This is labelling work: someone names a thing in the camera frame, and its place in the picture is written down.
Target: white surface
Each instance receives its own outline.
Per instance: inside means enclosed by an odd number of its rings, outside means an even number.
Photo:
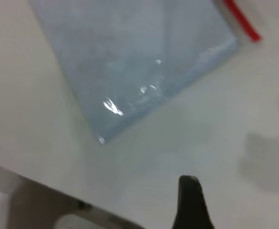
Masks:
[[[99,146],[26,0],[0,0],[0,165],[147,229],[190,174],[217,229],[279,228],[279,0],[242,2],[264,43]]]

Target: floor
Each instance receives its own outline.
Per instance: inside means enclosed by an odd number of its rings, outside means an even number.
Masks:
[[[0,229],[52,229],[78,200],[0,168]]]
[[[143,229],[0,167],[0,229],[54,229],[67,214],[80,217],[77,229]]]

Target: plastic bag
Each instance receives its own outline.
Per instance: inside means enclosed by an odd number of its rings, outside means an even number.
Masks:
[[[239,43],[212,0],[31,0],[104,144]]]

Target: ziplock bag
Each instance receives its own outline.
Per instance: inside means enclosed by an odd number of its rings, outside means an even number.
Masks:
[[[104,144],[239,48],[212,0],[31,0]]]

